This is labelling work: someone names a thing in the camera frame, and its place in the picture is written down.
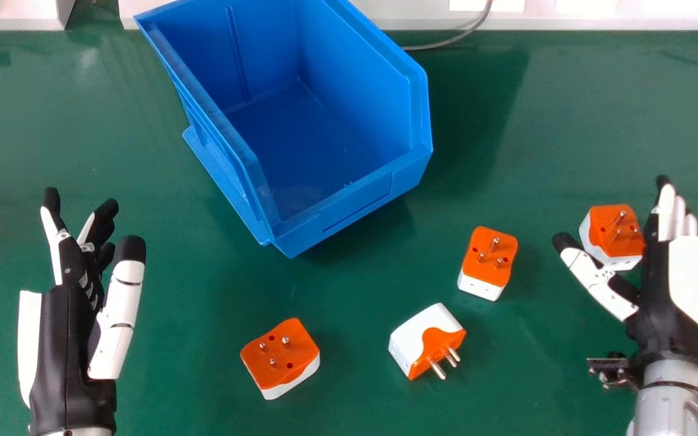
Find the green tabletop surface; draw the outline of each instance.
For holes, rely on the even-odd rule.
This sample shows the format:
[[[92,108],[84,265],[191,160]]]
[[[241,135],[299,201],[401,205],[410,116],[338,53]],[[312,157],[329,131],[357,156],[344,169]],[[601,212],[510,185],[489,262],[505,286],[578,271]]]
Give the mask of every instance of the green tabletop surface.
[[[551,236],[576,233],[595,204],[628,202],[645,220],[659,173],[698,215],[698,33],[479,32],[416,53],[434,135],[421,184],[288,260],[255,242],[186,146],[166,72],[115,12],[85,0],[66,32],[0,33],[0,435],[25,434],[30,416],[18,292],[52,283],[48,185],[75,234],[113,196],[113,239],[147,241],[119,434],[624,433],[634,396],[603,392],[585,358],[634,343]],[[479,225],[520,244],[495,303],[456,287]],[[437,302],[468,331],[462,364],[408,381],[390,333]],[[288,317],[322,365],[266,401],[239,351]]]

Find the blue plastic bin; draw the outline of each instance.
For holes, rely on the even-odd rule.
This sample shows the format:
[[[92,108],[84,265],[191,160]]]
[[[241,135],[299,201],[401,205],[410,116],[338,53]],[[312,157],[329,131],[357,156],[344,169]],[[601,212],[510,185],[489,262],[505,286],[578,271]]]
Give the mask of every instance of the blue plastic bin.
[[[136,22],[261,245],[294,257],[419,183],[427,77],[346,0],[181,0]]]

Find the gray cable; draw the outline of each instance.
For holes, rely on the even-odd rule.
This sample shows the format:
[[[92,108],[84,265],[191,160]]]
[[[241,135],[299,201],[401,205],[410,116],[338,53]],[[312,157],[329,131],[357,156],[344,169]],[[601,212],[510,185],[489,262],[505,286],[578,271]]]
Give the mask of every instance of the gray cable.
[[[468,35],[476,31],[477,28],[481,27],[481,25],[487,21],[487,17],[490,16],[490,11],[492,10],[492,1],[493,0],[487,0],[487,5],[484,6],[484,10],[481,13],[481,16],[479,19],[476,21],[476,24],[471,25],[468,30],[465,30],[465,32],[460,33],[457,36],[454,36],[453,38],[449,39],[444,39],[444,41],[440,42],[433,42],[432,44],[424,44],[420,46],[407,46],[407,47],[402,47],[405,51],[423,51],[423,50],[432,50],[434,48],[441,48],[441,47],[446,47],[450,44],[454,44],[454,42],[461,41],[462,39],[465,39]]]

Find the robotic hand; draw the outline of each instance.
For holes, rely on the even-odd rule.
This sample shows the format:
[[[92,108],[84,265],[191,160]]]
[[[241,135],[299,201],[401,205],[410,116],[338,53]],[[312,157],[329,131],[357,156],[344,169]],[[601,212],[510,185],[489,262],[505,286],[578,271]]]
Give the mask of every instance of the robotic hand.
[[[605,389],[637,391],[628,436],[698,434],[698,223],[666,176],[643,229],[642,284],[609,271],[569,234],[552,242],[589,294],[623,322],[638,350],[587,359]]]
[[[18,379],[31,409],[30,436],[111,436],[116,431],[115,380],[139,309],[146,246],[136,236],[107,242],[117,202],[94,210],[75,240],[61,220],[61,199],[45,190],[42,226],[55,287],[20,292]],[[108,293],[102,273],[113,263]]]

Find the metal prong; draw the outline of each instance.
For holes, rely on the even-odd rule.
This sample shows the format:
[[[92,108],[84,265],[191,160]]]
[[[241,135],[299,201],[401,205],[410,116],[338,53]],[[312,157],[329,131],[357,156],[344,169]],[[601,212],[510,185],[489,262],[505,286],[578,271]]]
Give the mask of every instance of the metal prong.
[[[462,362],[462,358],[459,357],[459,354],[457,354],[457,350],[454,350],[454,348],[449,347],[448,353],[451,354],[455,361]]]
[[[613,227],[618,226],[621,224],[621,221],[623,221],[624,218],[627,217],[627,211],[622,210],[618,213],[618,216],[616,217],[615,221],[613,221]]]
[[[444,372],[444,369],[440,367],[433,359],[430,360],[430,367],[435,371],[435,374],[440,378],[441,380],[446,379],[446,372]]]
[[[448,364],[451,365],[452,368],[457,367],[457,362],[454,361],[454,358],[451,356],[451,354],[446,354],[446,360],[448,360]]]

